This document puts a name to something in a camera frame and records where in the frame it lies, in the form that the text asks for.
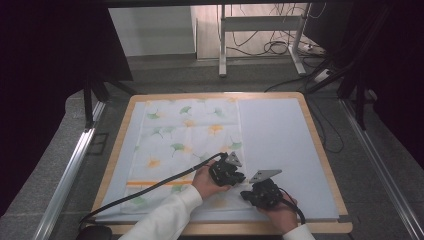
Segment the sleeve cuff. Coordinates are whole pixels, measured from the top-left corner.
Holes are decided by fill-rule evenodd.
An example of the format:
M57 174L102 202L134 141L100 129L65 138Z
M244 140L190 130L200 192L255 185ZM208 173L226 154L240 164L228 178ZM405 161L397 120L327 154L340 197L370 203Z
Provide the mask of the sleeve cuff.
M313 240L315 238L314 236L312 236L311 232L309 231L308 226L304 224L284 234L283 239L284 240L295 240L295 239Z
M193 187L193 185L188 185L184 191L178 193L178 196L184 202L184 205L189 212L193 211L196 207L203 203L200 193L195 187Z

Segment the hand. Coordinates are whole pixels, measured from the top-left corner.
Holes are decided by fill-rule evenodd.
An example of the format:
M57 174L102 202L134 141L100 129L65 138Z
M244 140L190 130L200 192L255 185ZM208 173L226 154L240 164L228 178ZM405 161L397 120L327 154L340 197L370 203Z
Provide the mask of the hand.
M283 198L289 202L292 202L287 194L283 194ZM297 200L292 197L294 204L297 205ZM297 214L290 207L283 203L279 203L272 209L266 210L258 208L258 211L267 215L271 220L272 224L280 230L283 235L295 229L297 224Z
M200 193L203 200L206 200L210 196L218 192L228 191L231 186L218 186L209 175L209 166L211 166L215 160L209 161L205 166L199 168L194 175L192 185Z

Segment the orange stripe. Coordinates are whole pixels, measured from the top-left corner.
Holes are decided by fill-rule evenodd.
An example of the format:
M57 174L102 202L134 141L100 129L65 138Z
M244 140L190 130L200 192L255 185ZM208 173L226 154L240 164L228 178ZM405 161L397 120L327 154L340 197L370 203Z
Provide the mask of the orange stripe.
M193 181L191 180L185 180L185 181L172 181L165 183L164 185L185 185L185 184L191 184ZM130 181L127 182L127 186L153 186L158 182L152 182L152 181Z

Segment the wooden floor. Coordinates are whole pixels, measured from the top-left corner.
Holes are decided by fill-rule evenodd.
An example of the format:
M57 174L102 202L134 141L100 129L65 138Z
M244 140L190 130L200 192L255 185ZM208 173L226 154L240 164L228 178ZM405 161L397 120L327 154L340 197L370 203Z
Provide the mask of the wooden floor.
M290 16L301 15L306 4L237 4L227 5L225 15L228 16ZM193 6L192 13L197 19L197 58L198 59L216 59L219 58L220 46L220 18L221 5L212 6ZM264 53L268 49L267 43L271 41L292 42L293 38L288 36L286 32L227 32L225 35L227 46L227 57L250 57L260 54L259 56L276 56L275 54ZM312 43L308 38L302 37L301 41ZM274 52L286 52L287 45L280 44L272 48Z

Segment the person's right arm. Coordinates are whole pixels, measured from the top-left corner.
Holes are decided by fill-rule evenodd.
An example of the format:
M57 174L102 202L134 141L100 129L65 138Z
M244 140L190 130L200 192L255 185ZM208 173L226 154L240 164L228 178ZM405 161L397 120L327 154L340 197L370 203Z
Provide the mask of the person's right arm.
M293 199L294 204L297 204L296 199L290 198L287 194L283 194L283 197L287 201ZM287 205L280 203L270 210L261 208L258 210L268 216L274 227L281 231L284 240L315 240L308 226L298 226L296 212Z

